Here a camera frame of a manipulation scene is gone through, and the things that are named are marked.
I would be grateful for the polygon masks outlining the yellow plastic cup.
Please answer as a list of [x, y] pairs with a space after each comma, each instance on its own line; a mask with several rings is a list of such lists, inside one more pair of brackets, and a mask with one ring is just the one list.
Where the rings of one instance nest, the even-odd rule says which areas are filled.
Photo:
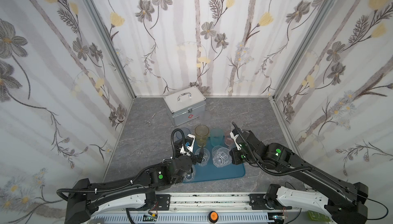
[[210, 133], [210, 130], [205, 125], [198, 125], [195, 130], [195, 140], [199, 147], [205, 147], [207, 145], [207, 139]]

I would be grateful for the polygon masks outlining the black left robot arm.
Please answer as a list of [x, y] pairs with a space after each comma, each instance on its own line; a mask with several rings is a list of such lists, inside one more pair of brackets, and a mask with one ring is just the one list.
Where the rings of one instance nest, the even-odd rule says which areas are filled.
[[135, 210], [146, 210], [157, 205], [157, 191], [182, 183], [193, 172], [193, 165], [202, 161], [202, 155], [193, 152], [195, 135], [186, 135], [179, 128], [174, 129], [171, 135], [176, 133], [181, 134], [181, 139], [175, 141], [171, 138], [172, 157], [146, 166], [135, 176], [106, 183], [91, 183], [89, 179], [82, 179], [73, 188], [58, 189], [57, 195], [67, 202], [65, 222], [82, 224], [94, 214], [112, 208], [114, 203], [130, 209], [130, 199], [137, 195], [141, 195], [142, 200]]

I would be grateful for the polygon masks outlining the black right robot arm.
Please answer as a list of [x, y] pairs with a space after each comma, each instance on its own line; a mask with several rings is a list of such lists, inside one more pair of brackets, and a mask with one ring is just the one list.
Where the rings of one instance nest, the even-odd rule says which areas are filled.
[[250, 130], [240, 129], [232, 123], [230, 133], [235, 142], [231, 149], [232, 163], [248, 163], [275, 176], [291, 176], [312, 187], [326, 197], [318, 212], [330, 216], [338, 224], [365, 224], [370, 221], [365, 202], [369, 200], [368, 187], [360, 182], [342, 181], [311, 165], [289, 148], [279, 143], [268, 145]]

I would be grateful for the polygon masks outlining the teal plastic cup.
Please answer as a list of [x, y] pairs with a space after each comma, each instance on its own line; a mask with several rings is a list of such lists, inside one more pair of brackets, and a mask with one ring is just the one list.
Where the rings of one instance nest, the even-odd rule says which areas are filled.
[[213, 128], [210, 131], [210, 142], [213, 147], [220, 146], [223, 143], [224, 131], [220, 128]]

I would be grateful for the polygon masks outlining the clear glass tumbler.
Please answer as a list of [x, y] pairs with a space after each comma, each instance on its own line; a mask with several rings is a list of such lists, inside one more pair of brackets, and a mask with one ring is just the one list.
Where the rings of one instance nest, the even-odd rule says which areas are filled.
[[200, 167], [205, 167], [209, 160], [210, 160], [210, 151], [207, 148], [199, 148], [196, 152], [195, 152], [196, 156], [197, 156], [197, 165]]
[[195, 167], [192, 166], [192, 168], [191, 168], [191, 170], [190, 170], [190, 174], [187, 174], [187, 175], [184, 177], [183, 181], [184, 181], [184, 182], [192, 182], [192, 181], [194, 180], [194, 178], [195, 178]]
[[212, 149], [212, 161], [215, 167], [222, 168], [232, 163], [230, 150], [222, 146], [216, 146]]

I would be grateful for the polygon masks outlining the teal plastic tray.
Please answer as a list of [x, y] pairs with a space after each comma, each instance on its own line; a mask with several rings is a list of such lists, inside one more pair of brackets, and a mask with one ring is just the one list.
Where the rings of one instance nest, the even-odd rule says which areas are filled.
[[245, 167], [243, 164], [240, 165], [230, 164], [222, 168], [215, 167], [212, 161], [212, 156], [210, 156], [210, 160], [205, 167], [200, 167], [198, 165], [194, 165], [194, 167], [195, 167], [194, 180], [192, 182], [183, 181], [183, 183], [187, 184], [187, 183], [198, 183], [198, 182], [206, 182], [206, 181], [242, 178], [246, 174]]

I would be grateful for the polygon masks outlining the frosted clear plastic cup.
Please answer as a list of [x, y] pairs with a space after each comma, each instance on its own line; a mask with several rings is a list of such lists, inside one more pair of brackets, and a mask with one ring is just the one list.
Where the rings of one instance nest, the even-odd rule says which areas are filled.
[[204, 111], [201, 115], [200, 115], [200, 121], [201, 122], [205, 122], [207, 123], [208, 121], [211, 120], [211, 113], [209, 111]]

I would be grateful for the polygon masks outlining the pink plastic cup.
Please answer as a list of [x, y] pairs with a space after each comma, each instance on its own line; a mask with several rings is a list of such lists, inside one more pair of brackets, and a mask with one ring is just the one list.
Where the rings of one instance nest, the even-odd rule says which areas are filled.
[[231, 146], [232, 144], [234, 144], [234, 141], [233, 141], [233, 139], [230, 137], [230, 134], [225, 134], [225, 135], [224, 135], [224, 143], [225, 143], [227, 146]]

